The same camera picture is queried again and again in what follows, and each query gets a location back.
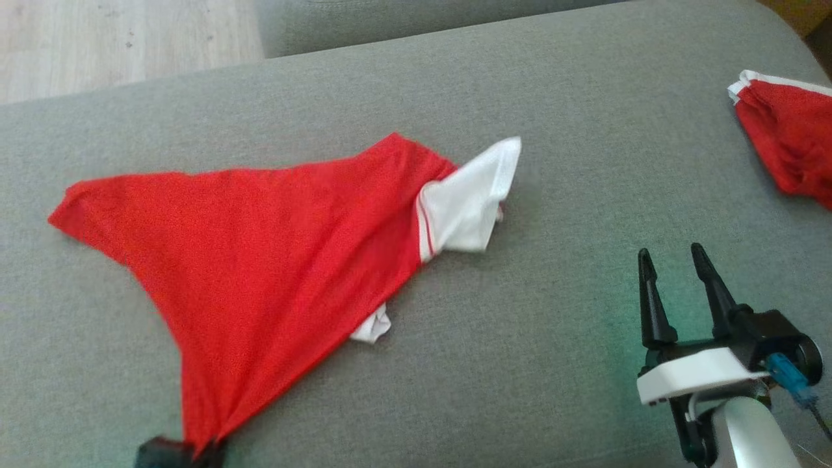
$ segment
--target wooden floor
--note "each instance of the wooden floor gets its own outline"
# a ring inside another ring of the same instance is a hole
[[[0,0],[0,104],[263,58],[252,0]]]

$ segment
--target gray sofa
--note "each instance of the gray sofa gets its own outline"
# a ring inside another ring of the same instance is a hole
[[[621,0],[255,0],[267,57],[386,41]]]
[[[743,68],[829,86],[751,0],[656,0],[0,107],[0,466],[131,466],[181,435],[178,354],[146,294],[46,223],[66,187],[321,161],[393,131],[457,163],[520,135],[507,219],[486,254],[424,268],[389,335],[338,349],[226,466],[685,466],[669,410],[636,393],[640,247],[682,339],[710,330],[699,241],[738,301],[832,349],[832,213],[760,165],[726,94]],[[782,393],[774,413],[832,458]]]

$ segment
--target white fabric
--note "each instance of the white fabric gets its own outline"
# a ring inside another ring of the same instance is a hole
[[[735,82],[734,84],[728,87],[728,96],[730,96],[731,100],[734,101],[735,105],[740,101],[740,91],[750,86],[752,80],[768,82],[771,84],[782,84],[786,86],[799,87],[800,89],[805,89],[806,91],[813,91],[820,94],[824,94],[825,96],[832,97],[832,89],[829,89],[827,87],[822,87],[820,85],[807,82],[799,82],[797,80],[790,80],[789,78],[772,77],[770,75],[752,72],[751,70],[743,70],[740,73],[740,81]]]
[[[500,202],[508,196],[520,149],[520,137],[502,140],[444,180],[422,187],[416,200],[422,261],[444,249],[485,250],[494,222],[503,218]],[[389,329],[383,304],[349,337],[373,344]]]
[[[353,331],[349,338],[373,345],[379,339],[379,336],[382,336],[389,329],[390,318],[387,317],[387,304],[382,304],[372,315],[367,317],[364,323]]]

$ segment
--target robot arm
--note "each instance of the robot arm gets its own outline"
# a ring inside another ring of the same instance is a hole
[[[637,380],[642,404],[669,403],[682,455],[697,467],[799,468],[769,412],[769,389],[784,386],[829,435],[809,389],[823,374],[817,346],[780,311],[755,313],[737,304],[700,244],[691,245],[691,254],[708,295],[713,337],[682,343],[661,304],[650,253],[638,254],[647,348]]]

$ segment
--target cable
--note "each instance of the cable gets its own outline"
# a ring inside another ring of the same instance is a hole
[[[818,411],[818,407],[815,405],[809,406],[809,411],[812,412],[812,416],[815,417],[815,421],[818,421],[818,426],[820,429],[826,434],[826,438],[832,442],[832,431],[830,431],[830,427],[826,425],[826,421],[824,418],[820,417],[820,411]]]

